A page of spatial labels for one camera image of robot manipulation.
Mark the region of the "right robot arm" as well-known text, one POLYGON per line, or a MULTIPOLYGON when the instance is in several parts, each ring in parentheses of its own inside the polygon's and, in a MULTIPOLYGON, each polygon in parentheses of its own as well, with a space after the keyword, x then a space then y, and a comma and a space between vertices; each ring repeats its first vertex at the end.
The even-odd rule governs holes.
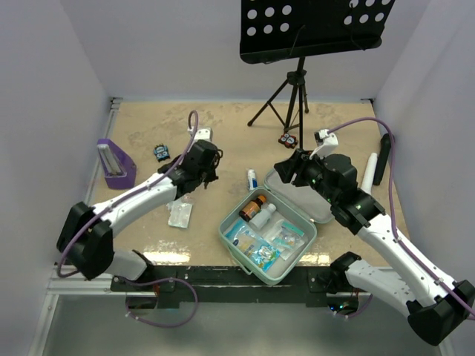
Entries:
POLYGON ((437 268, 395 226, 381 204, 358 187, 357 170, 343 154, 320 158, 296 150, 274 165, 281 182, 310 187, 329 204, 335 220, 371 245, 398 279, 371 277, 362 260, 334 269, 332 286, 363 289, 398 309, 426 343, 438 346, 457 326, 474 318, 474 285, 437 268))

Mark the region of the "white plastic bottle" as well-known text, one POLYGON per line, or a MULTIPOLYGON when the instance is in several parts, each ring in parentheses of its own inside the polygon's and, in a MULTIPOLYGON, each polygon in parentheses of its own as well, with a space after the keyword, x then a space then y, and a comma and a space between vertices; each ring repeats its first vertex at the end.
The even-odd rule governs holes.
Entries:
POLYGON ((249 224, 251 225, 251 227, 257 230, 261 230, 269 222, 275 211, 276 206, 272 203, 269 203, 249 221, 249 224))

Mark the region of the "teal packet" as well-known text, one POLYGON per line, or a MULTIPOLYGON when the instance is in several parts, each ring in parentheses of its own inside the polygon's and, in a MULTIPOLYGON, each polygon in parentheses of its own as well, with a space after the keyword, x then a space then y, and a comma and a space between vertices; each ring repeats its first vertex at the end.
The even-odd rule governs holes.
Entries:
POLYGON ((279 220, 275 224, 275 232, 271 233, 271 242, 280 252, 280 256, 286 260, 300 247, 304 246, 304 232, 285 220, 279 220))

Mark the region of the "white gauze packet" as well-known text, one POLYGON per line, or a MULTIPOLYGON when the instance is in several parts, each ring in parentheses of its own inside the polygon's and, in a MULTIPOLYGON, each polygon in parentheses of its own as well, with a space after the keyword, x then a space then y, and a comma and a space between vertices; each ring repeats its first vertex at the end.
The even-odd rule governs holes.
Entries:
POLYGON ((271 238, 271 233, 272 233, 272 232, 275 232, 275 224, 264 234, 264 237, 263 237, 263 238, 264 238, 265 241, 267 241, 273 248, 276 249, 276 247, 274 247, 274 245, 273 245, 272 242, 271 242, 271 239, 272 239, 272 238, 271 238))

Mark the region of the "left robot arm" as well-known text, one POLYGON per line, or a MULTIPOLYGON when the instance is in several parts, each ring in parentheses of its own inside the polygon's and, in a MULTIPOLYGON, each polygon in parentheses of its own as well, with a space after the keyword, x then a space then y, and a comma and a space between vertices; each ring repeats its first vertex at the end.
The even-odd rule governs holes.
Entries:
POLYGON ((57 240, 61 262, 92 280, 103 273, 126 279, 137 291, 154 282, 151 262, 138 251, 119 251, 114 238, 140 217, 207 186, 218 176, 223 152, 208 140, 187 147, 184 156, 160 167, 145 182, 96 205, 78 202, 69 211, 57 240))

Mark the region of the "small clear packet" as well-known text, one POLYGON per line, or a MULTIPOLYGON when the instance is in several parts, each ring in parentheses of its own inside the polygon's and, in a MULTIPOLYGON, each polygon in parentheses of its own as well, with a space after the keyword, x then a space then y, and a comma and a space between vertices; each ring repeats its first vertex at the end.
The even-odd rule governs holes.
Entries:
POLYGON ((168 203, 166 205, 170 213, 168 225, 173 228, 187 229, 191 219, 193 205, 193 199, 188 195, 168 203))

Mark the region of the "amber medicine bottle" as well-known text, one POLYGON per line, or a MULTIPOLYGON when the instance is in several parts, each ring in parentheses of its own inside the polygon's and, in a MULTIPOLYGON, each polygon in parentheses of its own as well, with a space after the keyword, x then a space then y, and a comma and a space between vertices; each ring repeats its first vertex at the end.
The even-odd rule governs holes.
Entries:
POLYGON ((261 210, 262 205, 266 203, 267 198, 264 195, 258 195, 250 200, 240 211, 239 216, 246 222, 249 222, 261 210))

